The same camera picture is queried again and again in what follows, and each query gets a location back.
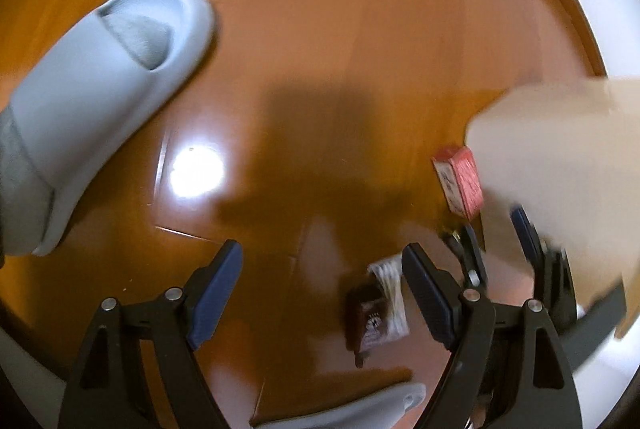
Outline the dark brown card sleeve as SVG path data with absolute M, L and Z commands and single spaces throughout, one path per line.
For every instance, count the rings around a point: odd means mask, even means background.
M 344 329 L 346 348 L 354 354 L 357 368 L 363 368 L 375 348 L 401 336 L 393 323 L 390 299 L 378 282 L 367 281 L 348 290 Z

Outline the grey slipper right foot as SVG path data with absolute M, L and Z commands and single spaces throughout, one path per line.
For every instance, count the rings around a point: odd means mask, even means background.
M 426 397 L 424 383 L 398 383 L 346 404 L 308 415 L 260 423 L 264 429 L 390 429 Z

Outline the red cigarette box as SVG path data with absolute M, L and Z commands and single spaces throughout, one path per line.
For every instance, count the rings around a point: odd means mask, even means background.
M 449 210 L 460 218 L 473 220 L 483 208 L 484 195 L 471 149 L 444 147 L 436 152 L 432 163 Z

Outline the grey slipper left foot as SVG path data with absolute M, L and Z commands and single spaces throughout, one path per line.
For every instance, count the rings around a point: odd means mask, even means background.
M 1 254 L 45 256 L 105 163 L 212 44 L 209 0 L 107 0 L 63 34 L 1 111 Z

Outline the cotton swabs bag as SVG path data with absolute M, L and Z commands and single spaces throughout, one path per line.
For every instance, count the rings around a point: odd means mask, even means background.
M 391 256 L 368 266 L 368 273 L 378 282 L 386 304 L 383 340 L 392 342 L 410 334 L 404 296 L 402 295 L 401 255 Z

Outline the grey slipper foot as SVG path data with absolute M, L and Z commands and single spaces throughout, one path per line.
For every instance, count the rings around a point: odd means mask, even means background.
M 346 404 L 308 415 L 260 423 L 264 429 L 390 429 L 426 397 L 424 383 L 398 383 Z
M 107 0 L 63 34 L 1 111 L 1 254 L 45 256 L 105 163 L 212 44 L 209 0 Z

